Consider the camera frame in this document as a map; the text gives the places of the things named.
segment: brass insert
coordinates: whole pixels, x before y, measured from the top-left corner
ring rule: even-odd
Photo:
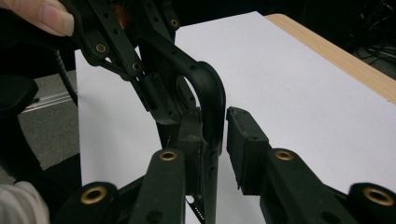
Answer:
[[[171,24],[172,24],[173,26],[178,26],[177,20],[171,20]]]
[[[177,157],[177,154],[173,151],[165,151],[160,155],[160,159],[163,161],[172,161]]]
[[[107,190],[103,186],[95,186],[85,190],[81,195],[81,202],[85,204],[98,203],[107,195]]]
[[[96,50],[97,50],[98,52],[104,53],[104,52],[106,51],[106,46],[103,45],[103,44],[97,44],[97,45],[96,45]]]
[[[287,151],[277,151],[275,156],[282,161],[291,161],[293,159],[293,155]]]
[[[132,64],[132,68],[133,68],[135,71],[139,71],[139,70],[140,70],[140,64],[134,63],[134,64]]]
[[[365,188],[363,190],[363,194],[373,203],[378,203],[384,206],[392,206],[394,204],[393,198],[381,189]]]

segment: wooden table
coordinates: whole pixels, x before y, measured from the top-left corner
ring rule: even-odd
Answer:
[[[335,66],[396,104],[396,81],[282,14],[266,17]]]

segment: white sleeve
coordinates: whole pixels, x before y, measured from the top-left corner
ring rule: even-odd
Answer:
[[[49,224],[46,203],[29,182],[0,185],[0,223]]]

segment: human hand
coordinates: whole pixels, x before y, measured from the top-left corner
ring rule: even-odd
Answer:
[[[52,35],[71,36],[74,32],[74,18],[58,0],[0,0],[0,7]]]

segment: white paper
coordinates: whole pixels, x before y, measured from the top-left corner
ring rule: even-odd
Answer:
[[[227,107],[249,111],[272,147],[297,152],[322,182],[344,193],[357,182],[396,191],[396,106],[260,14],[182,27],[177,45],[217,70]],[[80,54],[77,71],[83,183],[120,188],[161,148],[154,120],[117,75]],[[223,143],[217,221],[263,223],[259,198],[236,189]],[[191,213],[186,220],[197,223]]]

